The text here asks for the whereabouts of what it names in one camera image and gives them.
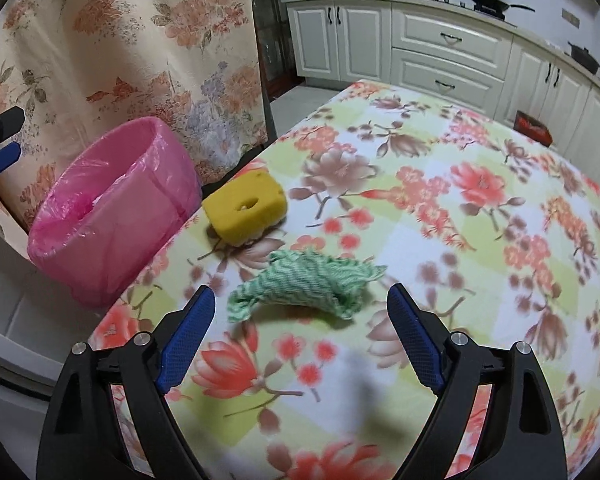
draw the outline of floral curtain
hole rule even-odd
[[[0,113],[26,123],[0,199],[28,228],[69,163],[113,127],[164,120],[204,183],[266,141],[250,0],[9,0]]]

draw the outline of metal bolt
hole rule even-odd
[[[134,337],[134,345],[136,346],[144,346],[148,344],[149,341],[151,341],[151,334],[149,334],[148,332],[141,332],[139,334],[136,334],[136,336]]]
[[[524,341],[518,341],[516,343],[516,348],[521,354],[531,354],[531,346],[529,346],[529,344],[525,343]]]
[[[469,342],[469,338],[465,333],[453,332],[451,335],[451,341],[458,346],[464,346]]]
[[[84,354],[87,349],[87,343],[79,342],[71,347],[71,353],[74,355]]]

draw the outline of crumpled cloth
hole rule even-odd
[[[270,265],[229,296],[229,322],[245,321],[258,303],[319,308],[349,320],[363,306],[362,289],[384,275],[386,266],[315,251],[273,251]]]

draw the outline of table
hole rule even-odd
[[[199,211],[90,338],[122,345],[198,286],[217,310],[169,406],[213,479],[390,479],[435,401],[386,312],[402,282],[479,344],[531,344],[560,417],[573,478],[600,446],[600,187],[551,150],[413,91],[360,81],[243,171],[265,168],[289,212],[246,248]],[[238,326],[226,300],[271,251],[313,248],[388,266],[353,322],[268,306]],[[114,386],[134,465],[149,471]],[[481,387],[450,473],[467,468],[489,399]]]

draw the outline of wall outlet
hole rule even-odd
[[[562,10],[562,17],[575,28],[580,28],[580,19],[575,14],[571,14],[567,9]]]

